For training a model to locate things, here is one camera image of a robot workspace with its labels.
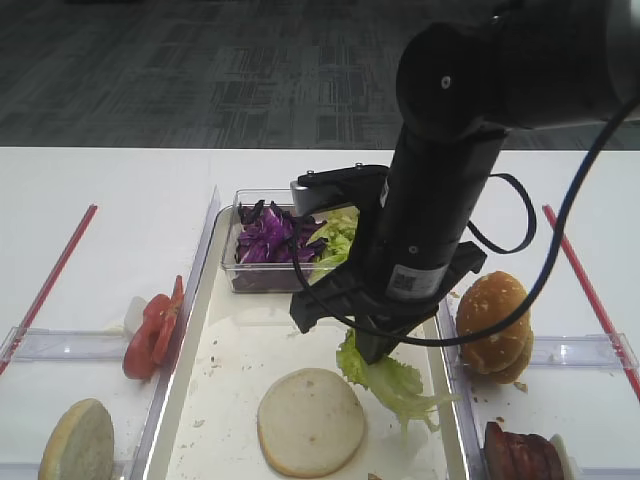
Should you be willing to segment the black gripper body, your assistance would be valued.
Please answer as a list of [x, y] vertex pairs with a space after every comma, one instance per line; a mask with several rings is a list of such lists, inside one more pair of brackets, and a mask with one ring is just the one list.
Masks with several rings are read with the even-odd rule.
[[452, 143], [401, 130], [381, 193], [359, 210], [347, 260], [293, 294], [290, 315], [306, 333], [333, 317], [353, 329], [410, 342], [409, 333], [485, 253], [461, 239], [504, 142], [502, 130]]

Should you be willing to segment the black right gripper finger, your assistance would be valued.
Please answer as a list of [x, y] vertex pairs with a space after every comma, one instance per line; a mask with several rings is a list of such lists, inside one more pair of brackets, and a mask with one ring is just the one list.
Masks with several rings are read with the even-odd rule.
[[397, 340], [389, 337], [365, 332], [363, 325], [356, 329], [355, 340], [358, 352], [369, 365], [388, 356], [399, 344]]

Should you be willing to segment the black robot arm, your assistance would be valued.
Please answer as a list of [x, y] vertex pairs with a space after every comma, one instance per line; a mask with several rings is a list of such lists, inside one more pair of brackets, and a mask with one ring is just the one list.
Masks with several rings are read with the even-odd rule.
[[291, 298], [301, 332], [332, 317], [357, 331], [368, 363], [411, 343], [493, 245], [462, 234], [512, 130], [602, 123], [563, 200], [538, 279], [510, 314], [536, 300], [560, 248], [568, 213], [597, 155], [639, 112], [639, 5], [635, 1], [511, 1], [486, 23], [434, 23], [405, 48], [397, 70], [402, 129], [389, 166], [307, 173], [291, 185], [307, 217], [358, 209], [347, 260]]

